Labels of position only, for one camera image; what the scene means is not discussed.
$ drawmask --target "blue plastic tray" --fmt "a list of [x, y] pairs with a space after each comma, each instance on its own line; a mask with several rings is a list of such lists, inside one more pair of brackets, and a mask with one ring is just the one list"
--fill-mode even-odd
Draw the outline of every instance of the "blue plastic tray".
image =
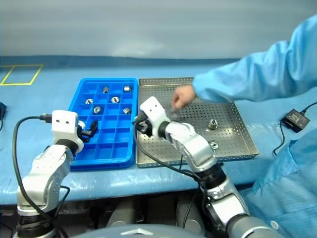
[[[124, 86], [130, 86], [131, 92], [124, 92]], [[119, 97], [119, 103], [112, 103], [112, 97]], [[93, 109], [101, 106], [102, 111], [94, 114]], [[125, 115], [124, 108], [130, 108], [131, 114]], [[69, 111], [77, 112], [89, 129], [94, 120], [98, 120], [98, 130], [82, 152], [77, 154], [70, 169], [98, 170], [106, 168], [125, 168], [135, 161], [132, 121], [138, 109], [138, 80], [136, 78], [85, 78], [78, 85]]]

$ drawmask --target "perforated metal sheet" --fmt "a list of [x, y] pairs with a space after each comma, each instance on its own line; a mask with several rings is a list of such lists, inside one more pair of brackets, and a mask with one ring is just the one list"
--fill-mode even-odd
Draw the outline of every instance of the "perforated metal sheet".
[[[195, 128], [196, 133], [206, 140], [216, 140], [219, 148], [216, 155], [220, 161], [245, 160], [256, 156], [259, 152], [255, 147], [234, 103], [204, 103], [195, 99], [189, 106], [172, 112], [171, 99], [177, 86], [190, 84], [193, 78], [156, 78], [139, 79], [139, 105], [150, 96], [155, 96], [166, 109], [167, 116], [172, 120], [186, 122]], [[218, 120], [216, 130], [208, 130], [211, 119]], [[171, 165], [180, 163], [181, 154], [172, 145], [163, 140], [139, 133], [139, 142], [152, 155]], [[145, 154], [137, 151], [139, 167], [158, 166]]]

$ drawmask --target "human hand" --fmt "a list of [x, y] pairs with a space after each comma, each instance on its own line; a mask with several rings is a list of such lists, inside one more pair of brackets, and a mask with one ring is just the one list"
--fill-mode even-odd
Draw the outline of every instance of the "human hand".
[[175, 89], [172, 105], [175, 110], [179, 110], [190, 104], [196, 97], [192, 85], [179, 87]]

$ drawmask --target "person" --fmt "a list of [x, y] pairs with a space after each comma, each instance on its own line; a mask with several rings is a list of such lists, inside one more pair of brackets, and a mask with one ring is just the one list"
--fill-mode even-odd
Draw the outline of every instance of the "person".
[[[176, 88], [179, 110], [195, 97], [206, 102], [263, 101], [302, 94], [317, 86], [317, 15], [300, 24], [290, 41], [272, 45]], [[290, 141], [244, 195], [251, 215], [286, 237], [317, 236], [317, 129]]]

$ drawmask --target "blue table surface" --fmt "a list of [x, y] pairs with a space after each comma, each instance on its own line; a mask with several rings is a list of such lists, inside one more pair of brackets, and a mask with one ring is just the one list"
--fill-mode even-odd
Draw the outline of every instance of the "blue table surface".
[[[2, 57], [0, 65], [43, 64], [32, 85], [0, 86], [0, 102], [7, 105], [0, 131], [0, 204], [16, 203], [15, 178], [11, 143], [16, 122], [26, 116], [38, 116], [53, 110], [67, 110], [79, 81], [88, 77], [187, 77], [232, 62], [228, 60], [130, 59], [109, 57]], [[9, 68], [0, 68], [0, 80]], [[28, 82], [35, 69], [16, 67], [6, 83]], [[290, 99], [261, 103], [236, 102], [246, 127], [260, 154], [247, 161], [227, 162], [224, 170], [235, 184], [254, 182], [272, 161], [272, 150], [281, 142], [278, 121], [292, 108], [302, 110], [317, 101], [317, 88]], [[307, 116], [311, 123], [300, 133], [285, 130], [286, 141], [300, 138], [317, 128], [316, 108]], [[33, 159], [52, 143], [51, 125], [39, 120], [25, 122], [18, 135], [17, 155], [22, 177], [31, 169]], [[67, 200], [87, 200], [134, 194], [177, 191], [196, 188], [190, 178], [167, 168], [127, 169], [71, 172], [63, 181], [71, 192]]]

